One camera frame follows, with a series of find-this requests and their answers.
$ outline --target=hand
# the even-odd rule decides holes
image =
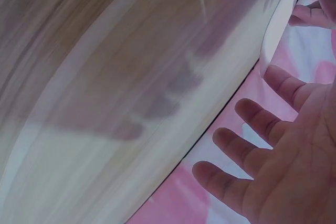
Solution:
[[[208,162],[193,167],[216,198],[257,224],[336,223],[336,83],[306,84],[276,66],[265,81],[298,111],[281,121],[243,99],[236,112],[273,150],[257,148],[228,129],[215,144],[254,180],[236,178]]]
[[[292,26],[336,28],[336,0],[319,0],[311,5],[297,5],[289,19]]]

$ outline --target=light wood panel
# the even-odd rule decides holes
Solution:
[[[259,57],[279,0],[0,0],[0,222],[123,223]]]

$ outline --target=pink fabric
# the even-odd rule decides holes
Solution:
[[[206,191],[179,166],[128,224],[204,224],[208,210]]]
[[[300,1],[309,4],[315,0]],[[336,31],[287,27],[272,64],[304,81],[331,83],[336,74],[335,56]],[[291,121],[297,115],[261,79],[257,64],[217,120],[129,224],[249,223],[203,190],[191,175],[195,162],[207,160],[237,177],[248,178],[212,143],[211,136],[219,127],[228,127],[257,146],[269,147],[235,113],[234,106],[242,98],[258,102],[283,120]]]

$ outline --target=wood grain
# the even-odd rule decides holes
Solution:
[[[278,1],[0,0],[0,222],[125,222],[245,78]]]

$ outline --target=pink and white fabric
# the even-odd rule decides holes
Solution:
[[[313,1],[300,0],[300,4]],[[306,82],[331,83],[336,74],[335,56],[336,30],[287,27],[272,64]],[[296,117],[296,112],[263,82],[257,64],[210,129],[128,224],[249,223],[208,194],[191,173],[193,164],[206,160],[237,177],[249,178],[212,142],[212,134],[218,127],[228,127],[257,146],[269,147],[235,113],[234,105],[242,98],[258,102],[283,120]]]

